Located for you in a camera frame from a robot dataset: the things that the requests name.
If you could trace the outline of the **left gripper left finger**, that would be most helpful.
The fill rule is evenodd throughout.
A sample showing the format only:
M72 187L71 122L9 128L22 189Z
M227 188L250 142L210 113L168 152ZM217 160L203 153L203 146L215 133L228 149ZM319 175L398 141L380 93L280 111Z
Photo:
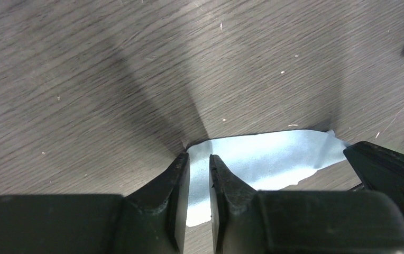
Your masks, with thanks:
M189 155L128 196L0 196L0 253L182 253Z

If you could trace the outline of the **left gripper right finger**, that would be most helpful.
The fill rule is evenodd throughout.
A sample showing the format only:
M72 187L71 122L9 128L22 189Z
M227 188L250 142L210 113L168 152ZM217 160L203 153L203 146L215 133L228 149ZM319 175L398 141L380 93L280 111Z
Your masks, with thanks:
M386 195L255 190L209 158L214 253L404 253L404 217Z

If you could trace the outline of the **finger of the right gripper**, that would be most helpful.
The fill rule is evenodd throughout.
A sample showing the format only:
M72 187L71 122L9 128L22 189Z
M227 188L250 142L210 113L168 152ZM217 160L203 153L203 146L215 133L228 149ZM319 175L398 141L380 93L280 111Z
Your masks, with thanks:
M347 147L343 154L363 189L384 193L404 215L404 154L367 141Z

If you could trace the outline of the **light blue cleaning cloth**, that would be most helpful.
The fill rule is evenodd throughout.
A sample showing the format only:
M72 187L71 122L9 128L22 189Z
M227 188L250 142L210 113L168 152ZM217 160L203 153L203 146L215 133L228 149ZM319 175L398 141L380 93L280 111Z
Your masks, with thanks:
M334 131L289 130L217 138L188 148L190 184L186 225L211 219L209 157L218 155L238 178L257 190L296 185L317 171L345 160L350 144Z

